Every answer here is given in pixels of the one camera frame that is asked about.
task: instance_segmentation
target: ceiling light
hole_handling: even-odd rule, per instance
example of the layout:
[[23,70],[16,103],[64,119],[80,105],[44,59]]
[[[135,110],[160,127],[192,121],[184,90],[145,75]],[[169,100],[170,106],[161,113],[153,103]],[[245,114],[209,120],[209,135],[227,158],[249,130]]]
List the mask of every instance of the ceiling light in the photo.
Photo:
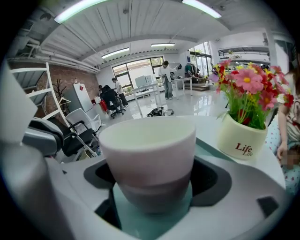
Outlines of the ceiling light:
[[151,47],[173,47],[175,43],[155,43]]
[[63,11],[61,14],[59,14],[54,20],[61,24],[70,17],[74,16],[75,14],[81,12],[82,10],[89,8],[95,4],[98,4],[100,2],[105,2],[107,0],[81,0],[80,2],[72,5],[69,7],[66,11]]
[[214,9],[210,8],[209,6],[205,5],[204,3],[201,3],[197,0],[183,0],[182,3],[185,3],[187,5],[190,5],[192,7],[195,7],[211,16],[214,18],[219,18],[221,17],[221,14],[216,12]]
[[102,58],[108,58],[110,56],[113,56],[113,55],[116,55],[118,53],[123,53],[123,52],[126,52],[126,51],[129,51],[129,47],[128,48],[124,48],[124,49],[121,49],[121,50],[117,50],[117,51],[114,51],[114,52],[111,52],[109,54],[106,54],[106,55],[103,55]]

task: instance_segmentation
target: flower pot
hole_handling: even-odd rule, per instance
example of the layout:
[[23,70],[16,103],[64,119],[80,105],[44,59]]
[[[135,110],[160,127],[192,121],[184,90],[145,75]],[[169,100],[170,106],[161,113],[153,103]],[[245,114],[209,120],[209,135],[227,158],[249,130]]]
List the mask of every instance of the flower pot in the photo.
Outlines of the flower pot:
[[267,132],[267,126],[264,130],[247,127],[226,114],[219,132],[217,147],[234,158],[254,159],[264,145]]

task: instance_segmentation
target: white floor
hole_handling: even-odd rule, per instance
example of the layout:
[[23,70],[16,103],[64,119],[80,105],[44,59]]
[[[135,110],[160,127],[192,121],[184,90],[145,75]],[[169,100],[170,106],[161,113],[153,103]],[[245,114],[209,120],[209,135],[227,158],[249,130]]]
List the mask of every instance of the white floor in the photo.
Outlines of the white floor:
[[[186,90],[185,93],[186,94],[183,94],[183,91],[179,90],[179,99],[174,97],[172,100],[166,100],[165,93],[162,92],[160,94],[160,99],[162,101],[164,110],[173,109],[173,116],[198,115],[216,117],[221,112],[226,111],[225,106],[227,101],[222,99],[221,96],[215,91],[193,91],[192,96],[190,95],[189,90]],[[157,107],[153,94],[150,97],[145,97],[144,99],[140,98],[138,101],[143,117],[146,117],[146,115],[150,113],[152,109]],[[115,119],[101,119],[103,122],[103,126],[101,128],[104,129],[118,122],[141,118],[136,101],[130,101],[128,104],[129,107],[125,108],[126,111],[124,112],[124,115],[117,114]]]

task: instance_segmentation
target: jeans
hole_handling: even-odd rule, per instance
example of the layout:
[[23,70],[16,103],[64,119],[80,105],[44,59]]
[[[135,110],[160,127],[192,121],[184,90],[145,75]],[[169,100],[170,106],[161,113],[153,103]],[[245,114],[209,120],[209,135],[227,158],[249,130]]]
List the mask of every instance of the jeans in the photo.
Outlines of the jeans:
[[167,77],[165,77],[165,82],[164,82],[164,89],[165,89],[165,98],[171,98],[172,95],[172,84],[168,81]]

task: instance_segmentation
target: paper cup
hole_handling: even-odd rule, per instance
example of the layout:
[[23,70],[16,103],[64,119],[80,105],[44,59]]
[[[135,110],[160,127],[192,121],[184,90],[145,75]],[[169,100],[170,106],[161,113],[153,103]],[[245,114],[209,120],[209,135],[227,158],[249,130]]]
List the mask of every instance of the paper cup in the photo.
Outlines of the paper cup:
[[195,125],[152,117],[112,125],[99,135],[125,197],[146,212],[167,211],[184,196],[194,162]]

